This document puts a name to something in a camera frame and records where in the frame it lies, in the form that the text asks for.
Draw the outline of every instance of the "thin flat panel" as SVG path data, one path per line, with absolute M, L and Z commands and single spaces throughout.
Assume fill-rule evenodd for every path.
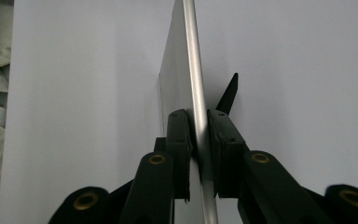
M 195 149 L 200 158 L 198 164 L 194 160 L 190 164 L 190 203 L 175 203 L 175 221 L 217 223 L 208 121 L 203 94 L 196 15 L 192 0 L 175 2 L 159 78 L 164 128 L 171 112 L 176 109 L 186 109 L 195 136 Z

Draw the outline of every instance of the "gray background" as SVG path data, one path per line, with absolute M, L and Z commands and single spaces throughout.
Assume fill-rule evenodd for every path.
M 47 223 L 85 186 L 132 179 L 162 136 L 173 1 L 16 1 L 0 223 Z M 250 149 L 303 186 L 358 187 L 358 1 L 196 1 L 204 89 Z M 221 200 L 220 223 L 240 223 Z

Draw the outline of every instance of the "white tabletop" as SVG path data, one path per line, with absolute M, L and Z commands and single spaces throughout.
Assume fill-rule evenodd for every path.
M 132 179 L 162 136 L 172 1 L 17 1 L 0 223 L 47 223 L 76 189 Z M 358 187 L 358 1 L 196 1 L 203 81 L 250 149 L 303 186 Z M 220 223 L 240 223 L 218 200 Z

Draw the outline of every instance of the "metal plate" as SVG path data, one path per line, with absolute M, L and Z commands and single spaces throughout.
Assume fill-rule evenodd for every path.
M 193 0 L 175 1 L 159 81 L 164 132 L 168 115 L 185 109 L 199 156 L 190 163 L 190 203 L 175 203 L 175 222 L 218 223 Z

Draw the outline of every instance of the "brass screw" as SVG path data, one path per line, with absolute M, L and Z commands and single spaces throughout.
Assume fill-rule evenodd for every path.
M 260 163 L 268 163 L 269 162 L 269 157 L 266 156 L 263 153 L 255 153 L 252 155 L 252 159 L 254 161 L 260 162 Z
M 151 157 L 149 157 L 149 162 L 154 164 L 154 165 L 159 165 L 165 162 L 165 157 L 162 155 L 153 155 Z
M 93 191 L 86 192 L 78 196 L 74 202 L 76 210 L 87 210 L 98 202 L 98 195 Z
M 339 197 L 341 197 L 345 202 L 358 207 L 358 192 L 351 189 L 342 189 L 339 192 Z

